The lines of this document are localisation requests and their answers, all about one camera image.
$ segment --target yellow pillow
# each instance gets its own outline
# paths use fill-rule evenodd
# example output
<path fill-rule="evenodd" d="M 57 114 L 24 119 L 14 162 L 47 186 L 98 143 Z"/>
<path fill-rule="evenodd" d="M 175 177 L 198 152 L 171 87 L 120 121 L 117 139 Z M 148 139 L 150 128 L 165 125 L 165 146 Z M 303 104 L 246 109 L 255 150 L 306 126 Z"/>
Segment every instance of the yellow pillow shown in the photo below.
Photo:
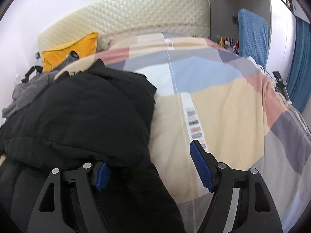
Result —
<path fill-rule="evenodd" d="M 97 32 L 91 32 L 81 39 L 56 46 L 47 51 L 43 51 L 42 55 L 44 58 L 43 71 L 50 71 L 58 66 L 61 62 L 66 59 L 66 56 L 71 52 L 75 51 L 79 58 L 84 58 L 92 55 L 96 52 L 97 48 Z"/>

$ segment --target blue towel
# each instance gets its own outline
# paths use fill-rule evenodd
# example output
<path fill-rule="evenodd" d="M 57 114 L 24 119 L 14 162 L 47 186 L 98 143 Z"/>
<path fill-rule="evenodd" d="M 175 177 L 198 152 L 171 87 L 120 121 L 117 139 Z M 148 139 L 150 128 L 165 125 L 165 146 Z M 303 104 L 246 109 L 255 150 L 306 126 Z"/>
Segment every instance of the blue towel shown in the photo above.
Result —
<path fill-rule="evenodd" d="M 257 64 L 266 67 L 269 32 L 267 22 L 246 9 L 238 12 L 239 56 L 252 56 Z"/>

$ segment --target black jacket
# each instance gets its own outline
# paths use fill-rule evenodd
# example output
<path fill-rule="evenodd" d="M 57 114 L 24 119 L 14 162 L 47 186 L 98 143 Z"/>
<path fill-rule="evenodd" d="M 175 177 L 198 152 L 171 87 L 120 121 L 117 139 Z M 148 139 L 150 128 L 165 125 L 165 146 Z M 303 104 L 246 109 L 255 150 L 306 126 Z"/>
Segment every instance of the black jacket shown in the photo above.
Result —
<path fill-rule="evenodd" d="M 144 75 L 106 68 L 101 60 L 61 76 L 0 129 L 0 203 L 27 232 L 38 194 L 53 168 L 101 160 L 113 169 L 96 194 L 115 232 L 184 232 L 176 203 L 149 158 L 156 88 Z"/>

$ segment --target silver screw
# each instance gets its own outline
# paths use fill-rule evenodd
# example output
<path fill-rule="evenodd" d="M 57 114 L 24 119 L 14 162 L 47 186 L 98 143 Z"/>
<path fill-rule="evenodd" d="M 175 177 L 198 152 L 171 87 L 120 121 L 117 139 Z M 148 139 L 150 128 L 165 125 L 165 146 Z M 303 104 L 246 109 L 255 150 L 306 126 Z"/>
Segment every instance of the silver screw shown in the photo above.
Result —
<path fill-rule="evenodd" d="M 258 173 L 258 170 L 256 169 L 256 168 L 251 168 L 251 171 L 250 171 L 252 174 L 256 174 L 256 173 Z"/>
<path fill-rule="evenodd" d="M 218 167 L 219 167 L 220 169 L 225 169 L 225 168 L 226 168 L 226 164 L 223 163 L 223 162 L 220 162 L 220 163 L 218 163 L 217 165 L 218 165 Z"/>
<path fill-rule="evenodd" d="M 89 162 L 83 164 L 84 169 L 89 169 L 91 166 L 92 166 L 92 164 Z"/>
<path fill-rule="evenodd" d="M 54 168 L 54 169 L 52 170 L 52 174 L 57 174 L 57 173 L 59 173 L 59 169 L 58 169 L 58 168 Z"/>

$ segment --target headboard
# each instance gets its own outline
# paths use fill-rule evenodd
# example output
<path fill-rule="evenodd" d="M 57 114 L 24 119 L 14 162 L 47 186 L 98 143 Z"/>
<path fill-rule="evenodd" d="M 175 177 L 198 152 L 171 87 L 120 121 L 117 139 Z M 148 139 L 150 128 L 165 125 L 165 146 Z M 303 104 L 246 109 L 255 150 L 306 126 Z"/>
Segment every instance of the headboard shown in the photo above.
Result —
<path fill-rule="evenodd" d="M 39 52 L 99 33 L 97 50 L 120 35 L 158 32 L 210 36 L 208 0 L 102 0 L 56 22 L 38 36 Z"/>

